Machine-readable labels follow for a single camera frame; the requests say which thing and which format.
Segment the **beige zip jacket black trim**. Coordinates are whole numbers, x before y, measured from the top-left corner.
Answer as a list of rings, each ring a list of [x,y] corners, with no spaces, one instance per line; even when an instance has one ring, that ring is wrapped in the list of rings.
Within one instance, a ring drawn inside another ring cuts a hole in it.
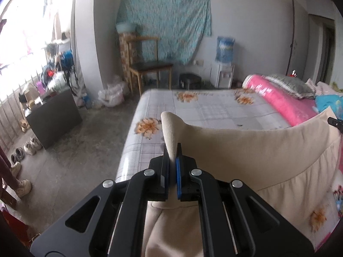
[[[330,107],[287,129],[207,129],[163,112],[162,131],[175,164],[177,143],[216,179],[240,179],[319,249],[338,224],[333,192],[342,186],[342,135]],[[196,202],[179,202],[175,180],[166,202],[149,202],[141,256],[203,256]]]

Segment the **cyan cartoon clothing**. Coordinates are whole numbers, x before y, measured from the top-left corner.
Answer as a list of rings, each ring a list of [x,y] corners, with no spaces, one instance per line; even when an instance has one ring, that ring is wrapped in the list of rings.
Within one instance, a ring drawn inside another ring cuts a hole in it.
[[[326,108],[331,107],[335,116],[341,120],[343,113],[343,100],[338,95],[318,95],[315,97],[316,108],[321,113]]]

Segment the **pink floral fleece blanket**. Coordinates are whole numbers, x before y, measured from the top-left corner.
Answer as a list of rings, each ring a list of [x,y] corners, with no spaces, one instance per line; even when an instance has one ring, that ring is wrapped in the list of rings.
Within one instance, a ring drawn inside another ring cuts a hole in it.
[[[287,129],[243,131],[235,138],[238,156],[230,161],[240,178],[294,224],[319,205],[335,179],[341,134],[327,123],[331,109],[315,114],[259,75],[244,81],[290,124]]]

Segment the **grey patterned pillow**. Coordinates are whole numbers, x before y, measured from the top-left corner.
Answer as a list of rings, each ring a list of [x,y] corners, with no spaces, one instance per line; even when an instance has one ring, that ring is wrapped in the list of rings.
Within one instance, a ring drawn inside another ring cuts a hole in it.
[[[289,77],[286,75],[272,74],[266,75],[265,79],[280,87],[290,96],[301,99],[314,99],[314,91],[297,77]]]

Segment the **white plastic bag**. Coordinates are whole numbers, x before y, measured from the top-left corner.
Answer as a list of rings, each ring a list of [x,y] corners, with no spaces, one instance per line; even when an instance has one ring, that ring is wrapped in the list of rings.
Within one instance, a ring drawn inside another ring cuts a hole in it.
[[[124,102],[124,97],[130,93],[127,83],[108,84],[108,87],[98,92],[98,100],[106,107],[116,107]]]

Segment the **wooden chair black seat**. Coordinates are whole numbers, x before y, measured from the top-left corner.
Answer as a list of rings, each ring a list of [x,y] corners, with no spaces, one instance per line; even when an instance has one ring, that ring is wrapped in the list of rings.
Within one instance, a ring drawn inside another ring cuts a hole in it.
[[[154,41],[155,42],[155,59],[149,61],[141,61],[138,63],[132,63],[130,58],[130,45],[137,42],[144,42],[144,41]],[[168,72],[168,89],[172,89],[172,71],[173,71],[173,63],[169,61],[162,61],[159,59],[159,50],[158,50],[158,43],[160,41],[159,37],[153,36],[139,36],[132,39],[125,38],[125,42],[127,44],[127,51],[128,51],[128,71],[129,71],[129,80],[130,80],[130,89],[132,91],[133,84],[132,84],[132,76],[135,75],[137,77],[138,82],[138,90],[140,96],[143,93],[143,86],[142,86],[142,76],[154,73],[156,74],[156,85],[159,88],[159,74],[161,71]]]

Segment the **blue water jug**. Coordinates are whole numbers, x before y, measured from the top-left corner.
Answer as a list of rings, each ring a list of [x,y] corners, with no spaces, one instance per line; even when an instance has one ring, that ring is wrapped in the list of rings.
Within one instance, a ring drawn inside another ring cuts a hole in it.
[[[215,61],[229,64],[233,62],[235,38],[217,37]]]

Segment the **patterned cardboard box stack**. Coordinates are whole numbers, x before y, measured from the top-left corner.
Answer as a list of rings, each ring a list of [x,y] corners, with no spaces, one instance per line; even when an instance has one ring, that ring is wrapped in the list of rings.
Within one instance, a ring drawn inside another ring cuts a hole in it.
[[[129,60],[134,58],[135,49],[128,52],[127,40],[133,39],[137,36],[136,32],[121,33],[119,34],[119,48],[120,48],[120,59],[123,69],[123,77],[126,83],[130,83],[130,72],[128,69]]]

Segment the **white sneaker pair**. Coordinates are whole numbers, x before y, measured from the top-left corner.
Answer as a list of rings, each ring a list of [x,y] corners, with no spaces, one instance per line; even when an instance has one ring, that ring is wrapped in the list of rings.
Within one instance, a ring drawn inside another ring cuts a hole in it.
[[[36,137],[31,137],[28,142],[24,144],[24,151],[28,155],[35,155],[37,151],[42,149],[42,144]]]

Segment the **grey slipper pair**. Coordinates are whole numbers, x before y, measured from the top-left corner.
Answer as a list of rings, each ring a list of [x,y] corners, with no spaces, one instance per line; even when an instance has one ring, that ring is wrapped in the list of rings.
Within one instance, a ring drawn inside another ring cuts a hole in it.
[[[14,153],[11,154],[12,164],[16,164],[17,162],[21,162],[24,158],[25,158],[25,152],[21,147],[16,148]]]

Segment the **blue bicycle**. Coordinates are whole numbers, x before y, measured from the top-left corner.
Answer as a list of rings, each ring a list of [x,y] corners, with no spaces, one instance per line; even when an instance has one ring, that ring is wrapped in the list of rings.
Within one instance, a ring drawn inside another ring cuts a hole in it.
[[[68,87],[74,96],[77,95],[80,85],[71,49],[50,59],[42,69],[41,82],[46,91],[62,91]]]

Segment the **red gift bag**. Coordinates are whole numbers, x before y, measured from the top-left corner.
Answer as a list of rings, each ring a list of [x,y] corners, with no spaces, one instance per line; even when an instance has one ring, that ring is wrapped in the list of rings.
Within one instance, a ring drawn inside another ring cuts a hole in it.
[[[5,219],[6,224],[9,226],[13,234],[19,239],[19,241],[26,246],[30,247],[30,238],[29,238],[29,227],[27,224],[23,223],[13,215],[9,213],[5,206],[1,207],[1,215]]]

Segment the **person in maroon trousers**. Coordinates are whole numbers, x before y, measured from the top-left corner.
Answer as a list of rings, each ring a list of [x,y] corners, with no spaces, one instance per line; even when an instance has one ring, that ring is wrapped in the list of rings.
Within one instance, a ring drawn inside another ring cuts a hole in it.
[[[29,180],[18,180],[17,175],[21,171],[21,163],[11,164],[3,149],[0,149],[1,179],[16,193],[19,198],[23,198],[31,192],[32,184]]]

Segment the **wall power socket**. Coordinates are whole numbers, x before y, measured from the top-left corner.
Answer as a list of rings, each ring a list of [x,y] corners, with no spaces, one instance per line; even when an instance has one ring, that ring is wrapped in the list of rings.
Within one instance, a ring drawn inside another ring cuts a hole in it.
[[[196,59],[193,61],[193,65],[203,66],[203,60],[202,59]]]

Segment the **teal floral wall cloth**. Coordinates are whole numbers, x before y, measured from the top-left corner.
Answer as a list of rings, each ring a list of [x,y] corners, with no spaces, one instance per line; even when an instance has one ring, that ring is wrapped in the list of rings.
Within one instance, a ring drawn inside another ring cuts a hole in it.
[[[203,37],[212,35],[211,0],[120,0],[118,23],[140,36],[159,37],[159,58],[190,64]]]

